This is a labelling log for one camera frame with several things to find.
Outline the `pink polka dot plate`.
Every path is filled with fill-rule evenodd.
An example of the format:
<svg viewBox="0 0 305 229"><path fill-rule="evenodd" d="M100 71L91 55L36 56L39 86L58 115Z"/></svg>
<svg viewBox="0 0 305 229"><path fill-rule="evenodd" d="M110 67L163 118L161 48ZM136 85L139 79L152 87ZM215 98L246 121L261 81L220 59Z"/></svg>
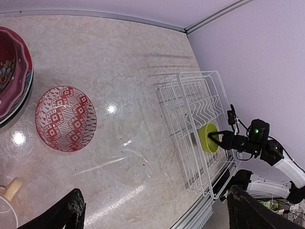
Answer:
<svg viewBox="0 0 305 229"><path fill-rule="evenodd" d="M23 40L13 30L2 27L0 31L6 31L11 37L15 48L15 69L7 87L0 93L0 118L9 114L10 109L21 98L25 88L28 71L33 71L32 58L29 49Z"/></svg>

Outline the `white printed mug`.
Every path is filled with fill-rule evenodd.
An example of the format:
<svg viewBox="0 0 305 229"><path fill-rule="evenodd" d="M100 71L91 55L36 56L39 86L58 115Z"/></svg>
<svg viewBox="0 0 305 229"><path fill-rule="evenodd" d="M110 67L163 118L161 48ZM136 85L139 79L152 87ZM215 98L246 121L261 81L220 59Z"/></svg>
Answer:
<svg viewBox="0 0 305 229"><path fill-rule="evenodd" d="M14 208L4 197L0 197L0 228L16 229L18 224L17 214Z"/></svg>

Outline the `lime green bowl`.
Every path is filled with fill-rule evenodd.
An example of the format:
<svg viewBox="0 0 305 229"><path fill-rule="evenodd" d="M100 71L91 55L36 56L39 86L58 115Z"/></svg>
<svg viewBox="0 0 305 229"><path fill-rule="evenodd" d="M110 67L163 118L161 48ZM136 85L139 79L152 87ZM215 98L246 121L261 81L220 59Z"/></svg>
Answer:
<svg viewBox="0 0 305 229"><path fill-rule="evenodd" d="M217 127L212 122L207 123L206 125L197 130L203 151L212 154L216 153L218 145L208 137L208 134L217 131Z"/></svg>

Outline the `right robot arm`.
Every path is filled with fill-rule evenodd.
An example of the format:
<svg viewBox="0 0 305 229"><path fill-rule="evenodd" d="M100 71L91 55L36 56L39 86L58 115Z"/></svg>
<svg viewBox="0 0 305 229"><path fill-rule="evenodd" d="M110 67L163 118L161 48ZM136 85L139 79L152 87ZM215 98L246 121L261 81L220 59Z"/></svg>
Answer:
<svg viewBox="0 0 305 229"><path fill-rule="evenodd" d="M289 156L277 140L269 136L269 130L268 123L254 119L249 127L248 136L238 135L228 130L208 133L207 136L222 149L233 149L259 157L260 160L279 169L290 179L290 185L286 185L283 182L276 183L263 178L252 171L240 169L230 179L221 194L223 199L226 199L231 186L236 185L244 191L252 190L280 196L292 204L298 204L304 200L305 170Z"/></svg>

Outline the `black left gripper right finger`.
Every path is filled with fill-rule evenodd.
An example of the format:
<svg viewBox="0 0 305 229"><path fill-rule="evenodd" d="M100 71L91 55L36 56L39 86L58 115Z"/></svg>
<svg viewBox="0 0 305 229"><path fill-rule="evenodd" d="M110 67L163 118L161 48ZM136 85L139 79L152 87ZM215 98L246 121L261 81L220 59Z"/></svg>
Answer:
<svg viewBox="0 0 305 229"><path fill-rule="evenodd" d="M227 207L231 229L300 229L301 226L269 210L239 186L228 191Z"/></svg>

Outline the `yellow cup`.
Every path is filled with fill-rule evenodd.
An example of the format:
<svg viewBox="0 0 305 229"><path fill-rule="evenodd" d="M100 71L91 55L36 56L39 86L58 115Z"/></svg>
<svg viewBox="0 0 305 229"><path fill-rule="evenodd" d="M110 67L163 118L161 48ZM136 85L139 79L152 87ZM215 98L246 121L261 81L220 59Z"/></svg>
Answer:
<svg viewBox="0 0 305 229"><path fill-rule="evenodd" d="M0 187L0 196L11 202L23 184L23 179L15 177L8 185Z"/></svg>

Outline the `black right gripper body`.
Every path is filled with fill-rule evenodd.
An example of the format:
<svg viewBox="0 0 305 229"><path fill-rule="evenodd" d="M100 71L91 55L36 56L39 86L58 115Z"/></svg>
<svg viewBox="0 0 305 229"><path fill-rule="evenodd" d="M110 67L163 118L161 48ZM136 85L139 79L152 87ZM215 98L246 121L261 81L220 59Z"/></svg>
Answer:
<svg viewBox="0 0 305 229"><path fill-rule="evenodd" d="M222 148L225 150L237 150L244 152L247 146L248 137L235 135L232 131L224 131L222 136Z"/></svg>

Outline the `black rimmed striped plate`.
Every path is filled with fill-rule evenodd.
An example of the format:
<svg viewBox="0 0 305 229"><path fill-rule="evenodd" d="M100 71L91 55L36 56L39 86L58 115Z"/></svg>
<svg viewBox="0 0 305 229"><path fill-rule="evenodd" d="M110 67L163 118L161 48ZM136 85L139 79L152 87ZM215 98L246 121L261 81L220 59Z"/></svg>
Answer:
<svg viewBox="0 0 305 229"><path fill-rule="evenodd" d="M34 71L28 71L25 81L25 88L21 95L21 98L19 98L13 105L13 107L9 111L9 114L0 119L1 133L13 127L23 115L32 94L33 81Z"/></svg>

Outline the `dark red floral plate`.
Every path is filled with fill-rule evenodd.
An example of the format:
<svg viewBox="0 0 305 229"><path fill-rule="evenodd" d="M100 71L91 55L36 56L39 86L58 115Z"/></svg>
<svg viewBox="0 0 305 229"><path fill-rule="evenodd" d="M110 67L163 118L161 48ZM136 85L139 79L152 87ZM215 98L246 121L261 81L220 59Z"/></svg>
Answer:
<svg viewBox="0 0 305 229"><path fill-rule="evenodd" d="M6 31L0 31L0 92L8 85L15 69L15 48Z"/></svg>

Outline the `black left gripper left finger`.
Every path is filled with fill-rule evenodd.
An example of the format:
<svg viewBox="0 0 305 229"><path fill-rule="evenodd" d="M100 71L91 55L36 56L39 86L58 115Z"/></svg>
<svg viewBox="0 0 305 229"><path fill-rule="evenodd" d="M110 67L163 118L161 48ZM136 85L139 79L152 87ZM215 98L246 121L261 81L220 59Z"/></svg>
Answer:
<svg viewBox="0 0 305 229"><path fill-rule="evenodd" d="M86 203L80 189L75 188L52 207L20 229L82 229Z"/></svg>

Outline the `blue white zigzag bowl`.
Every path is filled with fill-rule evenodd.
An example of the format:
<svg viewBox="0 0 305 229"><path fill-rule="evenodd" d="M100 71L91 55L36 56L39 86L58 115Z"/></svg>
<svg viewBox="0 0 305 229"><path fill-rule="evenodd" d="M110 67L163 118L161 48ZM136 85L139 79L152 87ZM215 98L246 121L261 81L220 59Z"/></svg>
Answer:
<svg viewBox="0 0 305 229"><path fill-rule="evenodd" d="M38 101L35 125L47 146L72 153L83 149L93 139L97 116L91 100L81 90L57 86Z"/></svg>

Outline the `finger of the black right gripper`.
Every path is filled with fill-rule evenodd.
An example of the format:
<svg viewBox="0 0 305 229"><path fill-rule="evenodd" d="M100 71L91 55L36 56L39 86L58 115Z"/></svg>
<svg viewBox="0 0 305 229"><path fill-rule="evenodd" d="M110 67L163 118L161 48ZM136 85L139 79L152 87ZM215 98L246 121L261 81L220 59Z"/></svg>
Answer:
<svg viewBox="0 0 305 229"><path fill-rule="evenodd" d="M225 135L226 131L217 131L208 133L208 138L211 139L218 146L224 146L225 142L220 140L219 135Z"/></svg>

